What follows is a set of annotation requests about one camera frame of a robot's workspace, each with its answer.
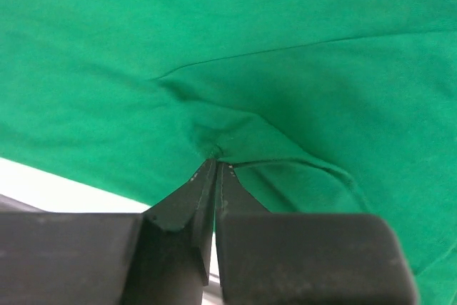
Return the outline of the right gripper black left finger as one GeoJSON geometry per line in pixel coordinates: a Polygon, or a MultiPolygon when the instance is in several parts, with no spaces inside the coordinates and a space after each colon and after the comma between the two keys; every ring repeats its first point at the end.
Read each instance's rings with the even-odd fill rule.
{"type": "Polygon", "coordinates": [[[215,193],[216,160],[208,159],[187,182],[144,212],[164,233],[189,232],[187,246],[204,286],[210,276],[215,193]]]}

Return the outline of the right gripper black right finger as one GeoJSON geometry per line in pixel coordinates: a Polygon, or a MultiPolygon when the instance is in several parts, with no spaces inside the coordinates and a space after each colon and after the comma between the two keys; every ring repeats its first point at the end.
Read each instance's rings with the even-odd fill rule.
{"type": "Polygon", "coordinates": [[[218,165],[216,248],[222,287],[275,284],[275,216],[241,184],[234,168],[218,165]]]}

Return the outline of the green t shirt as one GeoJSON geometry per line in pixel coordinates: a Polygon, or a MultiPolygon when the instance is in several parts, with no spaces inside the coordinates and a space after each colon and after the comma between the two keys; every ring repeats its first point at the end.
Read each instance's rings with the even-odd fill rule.
{"type": "Polygon", "coordinates": [[[456,302],[456,0],[1,0],[1,156],[153,205],[205,159],[372,213],[456,302]]]}

